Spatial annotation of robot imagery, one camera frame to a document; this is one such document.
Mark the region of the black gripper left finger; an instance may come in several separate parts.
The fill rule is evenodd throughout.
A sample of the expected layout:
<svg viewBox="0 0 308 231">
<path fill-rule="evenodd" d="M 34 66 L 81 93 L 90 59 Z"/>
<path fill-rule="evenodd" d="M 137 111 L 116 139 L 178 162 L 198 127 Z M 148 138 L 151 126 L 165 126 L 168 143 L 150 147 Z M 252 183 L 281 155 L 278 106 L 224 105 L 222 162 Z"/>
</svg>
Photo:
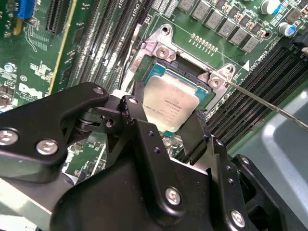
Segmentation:
<svg viewBox="0 0 308 231">
<path fill-rule="evenodd" d="M 118 106 L 106 107 L 109 94 L 94 83 L 82 83 L 0 116 L 0 174 L 33 183 L 56 179 L 67 158 L 67 148 L 93 131 L 117 139 L 110 156 L 115 162 L 89 178 L 79 194 L 98 191 L 103 179 L 119 182 L 120 167 L 131 160 L 134 171 L 127 176 L 139 180 L 143 198 L 152 213 L 183 213 L 184 195 L 174 165 L 160 139 L 157 127 L 149 123 L 143 106 L 126 95 Z M 179 194 L 168 198 L 167 190 Z"/>
</svg>

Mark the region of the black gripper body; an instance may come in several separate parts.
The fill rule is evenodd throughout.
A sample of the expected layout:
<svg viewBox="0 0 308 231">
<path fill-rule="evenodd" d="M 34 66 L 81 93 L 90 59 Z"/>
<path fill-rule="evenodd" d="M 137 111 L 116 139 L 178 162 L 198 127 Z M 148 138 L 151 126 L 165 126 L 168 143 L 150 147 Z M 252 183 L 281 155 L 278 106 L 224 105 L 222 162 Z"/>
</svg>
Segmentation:
<svg viewBox="0 0 308 231">
<path fill-rule="evenodd" d="M 146 208 L 135 163 L 125 158 L 68 190 L 56 204 L 52 231 L 223 231 L 210 198 L 209 176 L 173 160 L 188 207 L 176 224 L 162 226 Z"/>
</svg>

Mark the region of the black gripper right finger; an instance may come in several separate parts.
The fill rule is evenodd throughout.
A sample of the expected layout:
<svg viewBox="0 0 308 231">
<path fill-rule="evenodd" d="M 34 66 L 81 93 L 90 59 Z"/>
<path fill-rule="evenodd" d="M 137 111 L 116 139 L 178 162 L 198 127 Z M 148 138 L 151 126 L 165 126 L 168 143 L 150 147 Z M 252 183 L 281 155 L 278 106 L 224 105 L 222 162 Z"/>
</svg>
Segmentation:
<svg viewBox="0 0 308 231">
<path fill-rule="evenodd" d="M 209 177 L 213 224 L 224 231 L 286 231 L 280 196 L 243 155 L 231 158 L 223 142 L 211 135 L 205 121 L 193 112 L 180 128 L 184 163 Z"/>
</svg>

